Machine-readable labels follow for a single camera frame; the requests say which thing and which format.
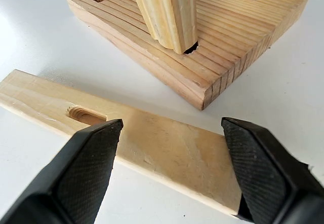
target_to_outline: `tabletop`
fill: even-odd
[[[216,133],[224,116],[268,128],[324,183],[324,0],[204,111],[79,21],[66,0],[0,0],[0,80],[19,69]],[[66,138],[0,108],[0,217]],[[115,164],[100,223],[243,223]]]

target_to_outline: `black clamp jaw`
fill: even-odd
[[[106,193],[122,120],[76,132],[0,224],[91,224]]]
[[[324,189],[308,165],[265,128],[223,118],[222,127],[242,191],[239,217],[256,224],[324,223]]]

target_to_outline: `white table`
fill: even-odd
[[[229,116],[269,128],[324,182],[324,0],[200,112],[79,21],[65,0],[0,0],[0,80],[17,68],[222,133]],[[0,216],[67,139],[0,108]],[[96,223],[241,223],[115,164]]]

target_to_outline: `wooden block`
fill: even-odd
[[[196,0],[198,48],[155,41],[135,0],[67,0],[75,15],[202,110],[301,15],[307,0]]]
[[[151,36],[183,54],[198,39],[196,0],[136,0]]]
[[[91,124],[122,119],[116,161],[215,209],[237,214],[241,192],[222,135],[18,70],[0,83],[0,105],[67,137]]]

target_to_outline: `wooden leg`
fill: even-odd
[[[182,54],[197,42],[196,0],[136,0],[151,36]]]

